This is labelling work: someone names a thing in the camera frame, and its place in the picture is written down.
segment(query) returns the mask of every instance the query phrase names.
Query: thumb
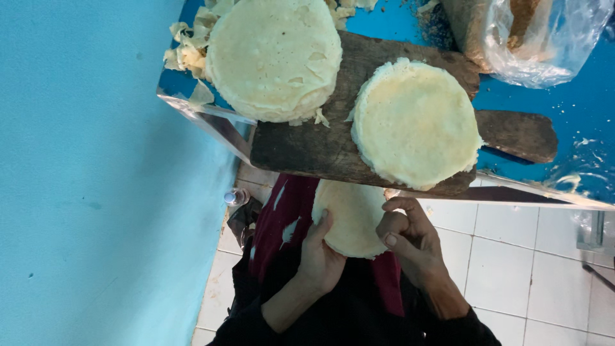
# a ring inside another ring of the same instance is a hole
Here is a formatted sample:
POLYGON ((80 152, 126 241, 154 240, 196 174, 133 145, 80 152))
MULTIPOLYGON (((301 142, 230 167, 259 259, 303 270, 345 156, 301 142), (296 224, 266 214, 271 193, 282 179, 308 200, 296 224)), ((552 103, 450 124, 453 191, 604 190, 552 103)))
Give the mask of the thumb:
POLYGON ((414 263, 419 262, 421 250, 417 249, 402 235, 389 233, 384 237, 384 245, 399 257, 407 258, 414 263))
POLYGON ((312 227, 307 231, 308 233, 312 233, 312 236, 316 241, 322 241, 325 238, 325 235, 331 229, 332 224, 331 213, 328 210, 323 209, 322 216, 320 217, 320 221, 318 224, 312 224, 312 227))

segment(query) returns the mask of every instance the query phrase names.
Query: maroon cloth with white pattern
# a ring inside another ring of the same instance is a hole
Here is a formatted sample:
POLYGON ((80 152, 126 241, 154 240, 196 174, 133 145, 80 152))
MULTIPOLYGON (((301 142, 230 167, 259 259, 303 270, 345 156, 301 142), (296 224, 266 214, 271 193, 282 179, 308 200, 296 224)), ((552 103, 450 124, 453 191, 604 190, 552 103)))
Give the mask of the maroon cloth with white pattern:
MULTIPOLYGON (((269 264, 284 250, 301 247, 312 225, 312 206, 319 179, 281 174, 256 223, 250 249, 249 273, 263 283, 269 264)), ((386 311, 404 316, 400 292, 400 265, 393 253, 369 261, 386 311)))

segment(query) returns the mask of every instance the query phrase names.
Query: bottle cap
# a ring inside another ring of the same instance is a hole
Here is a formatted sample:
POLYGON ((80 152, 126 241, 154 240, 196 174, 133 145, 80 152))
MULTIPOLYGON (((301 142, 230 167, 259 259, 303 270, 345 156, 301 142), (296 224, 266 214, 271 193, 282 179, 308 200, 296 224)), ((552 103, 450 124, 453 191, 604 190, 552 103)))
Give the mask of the bottle cap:
POLYGON ((224 194, 224 201, 227 203, 233 203, 237 199, 237 196, 232 192, 227 192, 224 194))

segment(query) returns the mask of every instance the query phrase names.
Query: plastic water bottle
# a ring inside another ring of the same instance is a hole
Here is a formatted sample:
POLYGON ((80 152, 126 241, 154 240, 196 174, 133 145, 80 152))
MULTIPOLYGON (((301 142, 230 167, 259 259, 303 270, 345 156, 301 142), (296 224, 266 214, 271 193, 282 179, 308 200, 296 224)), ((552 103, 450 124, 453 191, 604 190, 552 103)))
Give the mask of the plastic water bottle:
POLYGON ((224 194, 224 201, 229 207, 240 207, 248 203, 250 192, 244 188, 232 188, 224 194))

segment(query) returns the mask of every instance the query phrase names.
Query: fingernail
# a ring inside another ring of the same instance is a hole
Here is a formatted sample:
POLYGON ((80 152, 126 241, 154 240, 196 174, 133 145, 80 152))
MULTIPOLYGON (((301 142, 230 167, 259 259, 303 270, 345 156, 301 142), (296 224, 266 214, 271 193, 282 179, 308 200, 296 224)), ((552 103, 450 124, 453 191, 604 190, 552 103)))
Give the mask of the fingernail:
POLYGON ((395 246, 395 244, 397 244, 397 238, 394 235, 389 234, 384 239, 384 242, 387 244, 387 246, 395 246))

